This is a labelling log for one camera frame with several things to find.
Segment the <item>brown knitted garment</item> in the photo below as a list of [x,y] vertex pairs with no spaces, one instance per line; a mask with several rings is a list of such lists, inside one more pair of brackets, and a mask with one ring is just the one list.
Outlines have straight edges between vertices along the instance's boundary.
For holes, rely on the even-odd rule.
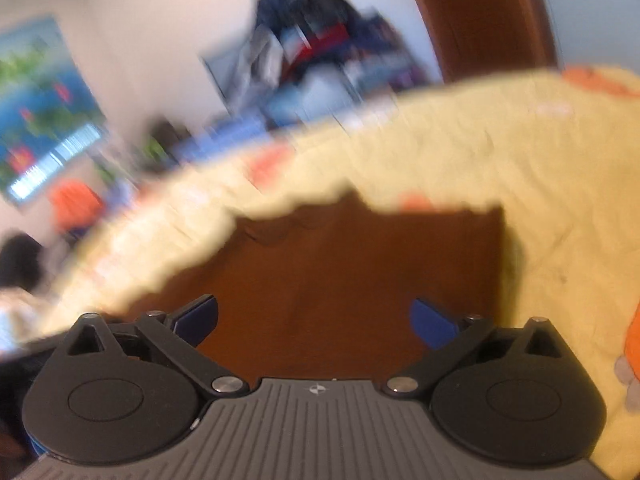
[[382,382],[425,353],[414,300],[498,316],[505,239],[498,207],[379,214],[349,193],[280,218],[237,218],[212,258],[130,302],[126,317],[209,294],[218,324],[200,351],[250,384]]

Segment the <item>pile of dark clothes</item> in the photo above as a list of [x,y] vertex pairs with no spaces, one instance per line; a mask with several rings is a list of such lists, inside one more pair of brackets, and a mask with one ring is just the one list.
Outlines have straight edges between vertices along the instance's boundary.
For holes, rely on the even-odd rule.
[[348,0],[257,0],[253,28],[202,61],[231,117],[278,127],[428,81],[396,28]]

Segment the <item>orange plastic bag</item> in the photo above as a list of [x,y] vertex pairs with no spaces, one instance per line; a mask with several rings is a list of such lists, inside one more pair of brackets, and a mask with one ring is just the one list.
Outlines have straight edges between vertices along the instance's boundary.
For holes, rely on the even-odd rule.
[[52,186],[48,199],[53,225],[61,233],[92,226],[104,209],[102,198],[81,180],[61,180]]

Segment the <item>blue quilted blanket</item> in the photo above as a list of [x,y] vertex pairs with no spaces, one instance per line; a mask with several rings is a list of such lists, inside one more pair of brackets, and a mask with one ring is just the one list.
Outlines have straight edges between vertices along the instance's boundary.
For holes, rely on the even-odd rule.
[[174,165],[205,162],[247,144],[262,144],[273,140],[284,128],[299,126],[299,117],[272,116],[261,110],[214,120],[197,133],[168,120],[159,120],[153,136]]

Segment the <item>yellow carrot-print bed sheet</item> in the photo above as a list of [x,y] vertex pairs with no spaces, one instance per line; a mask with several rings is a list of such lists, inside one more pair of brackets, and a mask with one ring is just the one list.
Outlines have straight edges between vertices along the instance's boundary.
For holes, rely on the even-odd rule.
[[639,78],[614,67],[533,70],[402,96],[381,125],[334,119],[179,169],[104,224],[56,280],[38,326],[121,314],[269,218],[355,190],[376,211],[499,205],[516,240],[506,316],[551,318],[602,392],[594,450],[611,477],[639,470],[639,417],[614,376],[639,307]]

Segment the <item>blue lotus flower poster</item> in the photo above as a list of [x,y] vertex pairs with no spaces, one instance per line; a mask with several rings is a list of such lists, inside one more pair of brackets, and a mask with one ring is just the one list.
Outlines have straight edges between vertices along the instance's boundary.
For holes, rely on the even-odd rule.
[[1,195],[34,196],[105,134],[105,116],[54,18],[1,32]]

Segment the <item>brown wooden door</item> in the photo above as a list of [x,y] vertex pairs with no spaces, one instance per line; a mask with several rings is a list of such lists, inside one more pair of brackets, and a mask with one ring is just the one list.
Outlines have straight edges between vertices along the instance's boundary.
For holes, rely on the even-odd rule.
[[558,65],[544,0],[416,0],[446,82]]

